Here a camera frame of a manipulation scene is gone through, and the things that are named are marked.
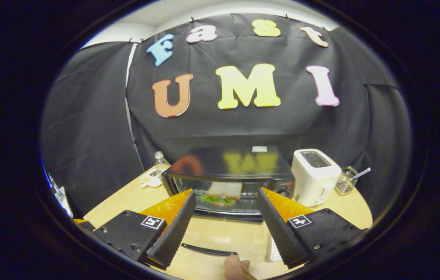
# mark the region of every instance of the black fabric curtain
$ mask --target black fabric curtain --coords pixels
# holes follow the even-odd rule
[[[81,218],[144,171],[135,152],[125,103],[132,44],[80,50],[48,95],[41,123],[46,172],[64,186]]]
[[[252,21],[269,19],[279,37],[259,37]],[[186,42],[194,27],[214,25],[218,38]],[[300,30],[311,26],[330,46],[322,48]],[[173,55],[155,66],[147,49],[173,34]],[[234,65],[245,77],[254,65],[275,66],[273,79],[280,106],[253,105],[220,110],[221,79],[215,70]],[[316,85],[309,65],[330,69],[337,107],[315,103]],[[168,103],[179,100],[177,76],[190,73],[190,105],[178,117],[161,117],[154,109],[152,86],[170,80]],[[332,32],[318,26],[266,14],[226,14],[185,23],[151,37],[136,47],[127,87],[133,136],[145,168],[154,164],[153,152],[177,160],[192,147],[209,145],[277,145],[291,163],[296,149],[316,148],[341,167],[372,171],[357,188],[374,218],[398,195],[408,171],[410,120],[394,76],[357,38],[339,27]]]

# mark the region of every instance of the white toaster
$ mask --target white toaster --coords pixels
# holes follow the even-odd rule
[[[299,149],[294,151],[291,172],[295,179],[296,201],[311,207],[327,200],[341,174],[341,167],[318,149]]]

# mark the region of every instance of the bottle cap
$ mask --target bottle cap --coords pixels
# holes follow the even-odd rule
[[[155,152],[154,153],[154,158],[156,158],[156,159],[163,158],[163,153],[160,150]]]

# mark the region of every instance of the toaster oven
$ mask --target toaster oven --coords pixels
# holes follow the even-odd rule
[[[170,196],[193,189],[195,215],[262,222],[256,204],[261,187],[293,197],[291,167],[276,146],[199,147],[179,158],[162,174],[163,186]],[[201,201],[214,182],[242,184],[235,205],[213,205]]]

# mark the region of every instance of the lettuce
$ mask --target lettuce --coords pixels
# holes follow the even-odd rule
[[[232,203],[235,201],[235,199],[229,199],[229,198],[209,197],[206,193],[202,194],[200,196],[200,199],[201,201],[221,203],[229,206],[231,206]]]

